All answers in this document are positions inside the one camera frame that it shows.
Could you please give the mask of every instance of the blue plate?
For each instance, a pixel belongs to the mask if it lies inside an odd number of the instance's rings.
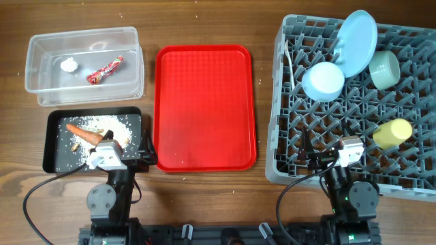
[[[346,78],[359,74],[369,64],[377,45],[377,24],[364,10],[350,14],[338,32],[339,43],[334,54],[339,53],[335,64]]]

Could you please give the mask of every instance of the light blue cup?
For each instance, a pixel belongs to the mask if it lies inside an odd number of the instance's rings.
[[[330,102],[341,94],[345,77],[331,62],[321,62],[308,69],[302,77],[302,89],[311,99]]]

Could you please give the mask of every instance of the yellow cup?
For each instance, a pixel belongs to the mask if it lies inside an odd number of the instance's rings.
[[[388,149],[409,139],[412,132],[410,122],[398,118],[380,125],[373,133],[373,140],[381,149]]]

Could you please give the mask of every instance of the black tray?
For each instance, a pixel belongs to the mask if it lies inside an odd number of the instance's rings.
[[[121,159],[139,159],[138,147],[141,140],[141,110],[137,107],[121,108],[95,108],[83,110],[57,110],[48,116],[46,145],[42,169],[49,174],[65,173],[81,165],[80,153],[72,152],[69,139],[73,136],[65,126],[67,123],[75,124],[81,116],[118,116],[121,122],[131,130],[132,138],[125,148]],[[92,171],[88,167],[82,172]]]

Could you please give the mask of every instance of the clear plastic container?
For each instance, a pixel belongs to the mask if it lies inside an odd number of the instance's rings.
[[[87,76],[121,55],[119,68],[99,84]],[[78,63],[71,73],[61,63]],[[38,95],[42,106],[72,105],[137,99],[144,94],[144,60],[138,32],[133,27],[35,35],[30,39],[25,88]]]

